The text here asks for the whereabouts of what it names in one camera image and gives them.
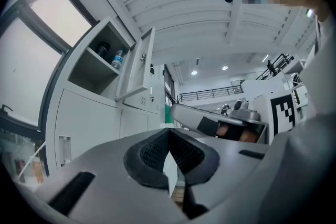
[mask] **plastic bottle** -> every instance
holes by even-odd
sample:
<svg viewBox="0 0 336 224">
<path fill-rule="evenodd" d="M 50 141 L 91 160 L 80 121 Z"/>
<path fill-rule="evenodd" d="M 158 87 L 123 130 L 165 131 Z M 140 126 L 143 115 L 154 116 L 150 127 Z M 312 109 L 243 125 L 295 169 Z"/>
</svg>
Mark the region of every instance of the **plastic bottle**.
<svg viewBox="0 0 336 224">
<path fill-rule="evenodd" d="M 123 55 L 123 50 L 118 50 L 113 61 L 112 61 L 112 66 L 116 68 L 117 70 L 120 69 L 121 64 L 122 64 L 122 55 Z"/>
</svg>

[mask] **railing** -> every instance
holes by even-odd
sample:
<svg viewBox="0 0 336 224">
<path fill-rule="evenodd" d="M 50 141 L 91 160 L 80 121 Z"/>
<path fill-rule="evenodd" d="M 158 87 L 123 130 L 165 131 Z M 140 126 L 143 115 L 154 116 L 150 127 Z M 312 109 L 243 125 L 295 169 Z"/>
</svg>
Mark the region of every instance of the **railing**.
<svg viewBox="0 0 336 224">
<path fill-rule="evenodd" d="M 234 95 L 234 94 L 239 94 L 239 93 L 244 93 L 241 85 L 207 90 L 207 91 L 181 93 L 180 99 L 181 99 L 181 102 L 187 102 L 187 101 L 195 101 L 195 100 L 201 100 L 201 99 L 222 97 L 222 96 L 227 96 L 227 95 Z"/>
<path fill-rule="evenodd" d="M 281 69 L 284 69 L 290 62 L 294 60 L 294 56 L 290 54 L 281 54 L 274 62 L 273 66 L 278 74 Z M 268 80 L 273 78 L 273 74 L 270 74 L 269 69 L 266 69 L 256 80 Z"/>
</svg>

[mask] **open cabinet door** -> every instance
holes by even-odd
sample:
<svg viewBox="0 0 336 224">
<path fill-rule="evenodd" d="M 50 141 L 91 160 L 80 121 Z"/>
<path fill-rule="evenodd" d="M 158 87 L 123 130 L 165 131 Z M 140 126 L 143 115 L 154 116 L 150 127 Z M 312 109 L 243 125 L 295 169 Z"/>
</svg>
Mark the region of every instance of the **open cabinet door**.
<svg viewBox="0 0 336 224">
<path fill-rule="evenodd" d="M 149 89 L 154 35 L 153 27 L 130 49 L 121 71 L 116 101 Z"/>
</svg>

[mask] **ceiling light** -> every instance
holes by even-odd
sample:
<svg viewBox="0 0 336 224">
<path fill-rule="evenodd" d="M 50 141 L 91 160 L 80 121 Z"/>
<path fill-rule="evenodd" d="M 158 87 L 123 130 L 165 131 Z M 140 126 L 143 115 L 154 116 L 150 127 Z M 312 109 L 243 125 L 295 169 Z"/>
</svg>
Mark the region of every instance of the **ceiling light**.
<svg viewBox="0 0 336 224">
<path fill-rule="evenodd" d="M 265 60 L 267 59 L 268 55 L 264 58 L 264 60 L 262 62 L 265 62 Z"/>
<path fill-rule="evenodd" d="M 310 18 L 313 15 L 314 11 L 312 9 L 308 9 L 306 12 L 306 16 Z"/>
</svg>

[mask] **green object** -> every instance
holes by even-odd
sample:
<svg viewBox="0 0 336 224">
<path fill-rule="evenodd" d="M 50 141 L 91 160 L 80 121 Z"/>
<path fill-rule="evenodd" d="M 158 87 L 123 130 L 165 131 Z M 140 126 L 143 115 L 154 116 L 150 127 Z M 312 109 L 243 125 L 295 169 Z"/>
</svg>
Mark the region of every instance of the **green object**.
<svg viewBox="0 0 336 224">
<path fill-rule="evenodd" d="M 167 104 L 164 105 L 164 114 L 166 123 L 174 123 L 174 119 L 172 117 L 172 114 L 170 113 L 170 106 Z"/>
</svg>

